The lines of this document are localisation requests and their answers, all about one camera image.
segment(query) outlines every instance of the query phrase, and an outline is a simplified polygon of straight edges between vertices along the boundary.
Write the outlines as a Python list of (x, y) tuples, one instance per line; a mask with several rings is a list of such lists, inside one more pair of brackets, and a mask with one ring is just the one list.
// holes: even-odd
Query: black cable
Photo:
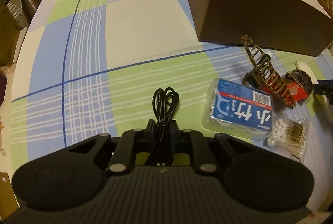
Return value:
[(171, 150), (170, 122), (179, 103), (179, 94), (173, 88), (157, 89), (153, 96), (153, 111), (157, 119), (153, 151), (145, 165), (157, 163), (171, 166), (174, 156)]

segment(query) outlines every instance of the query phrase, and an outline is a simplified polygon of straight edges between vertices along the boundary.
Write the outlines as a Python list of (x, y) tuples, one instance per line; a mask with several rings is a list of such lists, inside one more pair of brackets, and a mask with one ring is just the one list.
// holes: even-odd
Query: barcode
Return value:
[(253, 92), (253, 101), (270, 106), (270, 96), (264, 95), (262, 93)]

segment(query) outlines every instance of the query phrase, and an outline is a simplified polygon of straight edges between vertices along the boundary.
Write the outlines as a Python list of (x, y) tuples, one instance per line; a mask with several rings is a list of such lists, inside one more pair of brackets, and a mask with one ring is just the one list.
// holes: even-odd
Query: blue label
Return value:
[(272, 97), (264, 92), (219, 79), (213, 117), (271, 131)]

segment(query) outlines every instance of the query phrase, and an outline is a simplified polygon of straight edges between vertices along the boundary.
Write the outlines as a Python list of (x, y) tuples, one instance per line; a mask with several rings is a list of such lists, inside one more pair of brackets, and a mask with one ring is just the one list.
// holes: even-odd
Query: red stripe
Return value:
[(229, 97), (229, 98), (232, 98), (232, 99), (235, 99), (235, 100), (246, 102), (246, 103), (251, 104), (251, 105), (256, 105), (256, 106), (259, 106), (259, 107), (263, 107), (265, 109), (273, 110), (273, 108), (270, 107), (270, 106), (267, 106), (267, 105), (264, 105), (264, 104), (261, 104), (261, 103), (258, 103), (258, 102), (255, 102), (255, 101), (243, 98), (243, 97), (235, 96), (235, 95), (232, 95), (232, 94), (229, 94), (229, 93), (225, 93), (225, 92), (221, 92), (221, 91), (219, 93), (222, 96), (226, 96), (226, 97)]

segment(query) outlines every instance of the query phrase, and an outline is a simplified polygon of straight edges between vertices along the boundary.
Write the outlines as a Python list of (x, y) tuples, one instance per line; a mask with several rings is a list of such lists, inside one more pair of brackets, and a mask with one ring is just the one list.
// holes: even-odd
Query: plaid tablecloth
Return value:
[[(318, 58), (273, 51), (281, 74), (296, 60), (318, 79), (333, 78), (327, 50)], [(179, 93), (181, 129), (213, 136), (201, 126), (209, 83), (216, 77), (240, 83), (251, 68), (242, 47), (198, 42), (187, 0), (43, 0), (15, 71), (13, 171), (101, 132), (119, 136), (144, 128), (154, 118), (151, 100), (159, 87)], [(311, 117), (305, 164), (315, 174), (315, 193), (327, 193), (333, 186), (332, 127), (314, 101), (284, 112), (291, 119)]]

